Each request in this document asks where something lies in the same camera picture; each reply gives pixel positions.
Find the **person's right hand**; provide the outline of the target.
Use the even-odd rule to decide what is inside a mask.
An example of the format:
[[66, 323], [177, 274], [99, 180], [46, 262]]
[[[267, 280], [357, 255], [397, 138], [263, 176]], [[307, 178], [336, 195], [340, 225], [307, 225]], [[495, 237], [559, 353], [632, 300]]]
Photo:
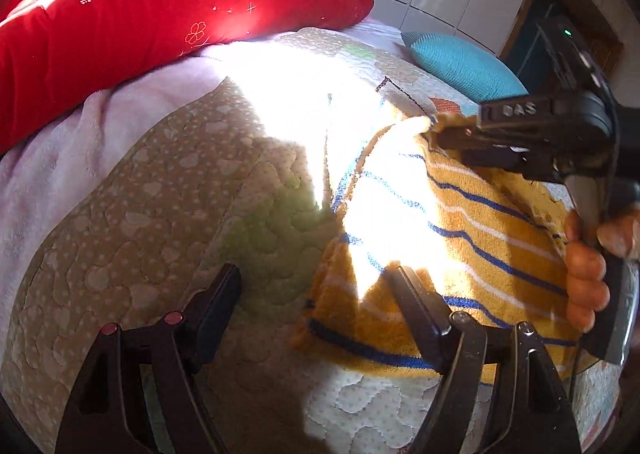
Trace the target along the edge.
[[[610, 303], [605, 285], [605, 258], [582, 241], [582, 220], [575, 210], [567, 214], [564, 224], [568, 239], [565, 252], [568, 296], [566, 318], [581, 333], [592, 330], [596, 315]], [[615, 257], [639, 260], [639, 205], [619, 218], [601, 225], [596, 232], [598, 243]]]

